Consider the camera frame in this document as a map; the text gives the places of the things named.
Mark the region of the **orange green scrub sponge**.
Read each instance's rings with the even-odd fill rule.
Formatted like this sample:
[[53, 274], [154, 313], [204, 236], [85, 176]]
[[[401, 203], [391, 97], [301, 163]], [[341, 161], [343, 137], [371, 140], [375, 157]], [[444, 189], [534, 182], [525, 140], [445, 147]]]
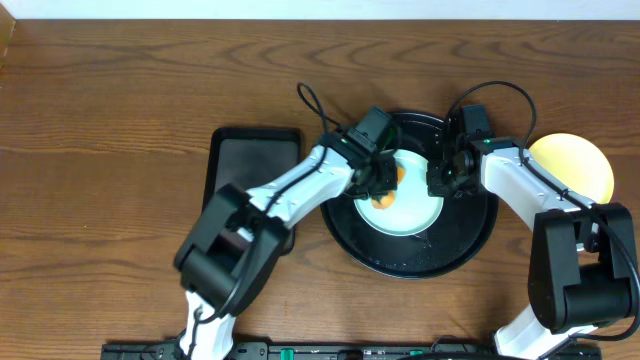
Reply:
[[[399, 166], [397, 168], [397, 184], [400, 185], [406, 174], [406, 170]], [[371, 198], [371, 204], [375, 209], [384, 210], [393, 205], [396, 199], [394, 190], [389, 191], [385, 195], [376, 195]]]

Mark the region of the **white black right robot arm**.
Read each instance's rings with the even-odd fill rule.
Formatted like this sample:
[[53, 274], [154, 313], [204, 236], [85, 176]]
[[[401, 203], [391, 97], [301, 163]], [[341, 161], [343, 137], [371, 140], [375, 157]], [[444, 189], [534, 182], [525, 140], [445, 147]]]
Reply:
[[431, 195], [489, 192], [532, 230], [529, 305], [494, 335], [513, 359], [549, 359], [572, 341], [621, 341], [639, 328], [633, 221], [598, 205], [539, 166], [512, 137], [453, 144], [429, 164]]

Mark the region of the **light green plate bottom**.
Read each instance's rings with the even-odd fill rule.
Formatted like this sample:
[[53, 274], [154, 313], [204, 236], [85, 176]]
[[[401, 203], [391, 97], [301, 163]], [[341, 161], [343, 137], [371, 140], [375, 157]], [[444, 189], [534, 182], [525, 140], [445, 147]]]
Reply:
[[408, 150], [398, 150], [394, 158], [403, 176], [390, 206], [376, 208], [374, 201], [369, 199], [355, 200], [354, 205], [363, 220], [375, 230], [391, 236], [414, 235], [436, 221], [444, 198], [429, 195], [426, 158]]

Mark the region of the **black rectangular tray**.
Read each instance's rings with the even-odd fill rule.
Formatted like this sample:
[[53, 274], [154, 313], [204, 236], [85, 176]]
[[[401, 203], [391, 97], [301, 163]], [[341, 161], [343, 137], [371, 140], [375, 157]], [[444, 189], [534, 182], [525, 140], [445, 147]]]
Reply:
[[280, 177], [301, 160], [301, 134], [294, 128], [224, 127], [211, 137], [203, 207], [232, 183], [248, 191]]

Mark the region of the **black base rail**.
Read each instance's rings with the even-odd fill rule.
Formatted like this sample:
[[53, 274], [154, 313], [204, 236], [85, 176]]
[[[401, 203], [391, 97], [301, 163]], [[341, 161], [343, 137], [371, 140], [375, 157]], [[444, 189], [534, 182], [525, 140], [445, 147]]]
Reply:
[[[452, 341], [435, 346], [351, 346], [351, 345], [269, 345], [264, 342], [237, 343], [225, 356], [231, 360], [391, 360], [421, 354], [437, 354], [444, 359], [445, 353], [496, 355], [488, 346], [454, 344]], [[175, 342], [156, 344], [105, 344], [101, 349], [101, 360], [170, 360], [184, 359]]]

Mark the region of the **yellow plate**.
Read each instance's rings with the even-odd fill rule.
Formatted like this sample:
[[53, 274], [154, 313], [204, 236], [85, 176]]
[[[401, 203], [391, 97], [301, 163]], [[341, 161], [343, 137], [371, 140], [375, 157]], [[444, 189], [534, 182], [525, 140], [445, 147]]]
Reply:
[[555, 133], [534, 142], [529, 152], [540, 166], [574, 192], [599, 204], [611, 201], [615, 185], [612, 167], [590, 141]]

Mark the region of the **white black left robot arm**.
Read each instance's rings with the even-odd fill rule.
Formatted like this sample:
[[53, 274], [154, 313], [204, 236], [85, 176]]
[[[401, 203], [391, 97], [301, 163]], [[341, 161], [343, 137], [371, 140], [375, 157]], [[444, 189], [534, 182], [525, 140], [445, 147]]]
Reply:
[[323, 135], [310, 155], [265, 185], [217, 190], [174, 258], [189, 315], [179, 341], [187, 359], [223, 359], [236, 318], [264, 288], [292, 228], [311, 210], [349, 190], [380, 183], [394, 130]]

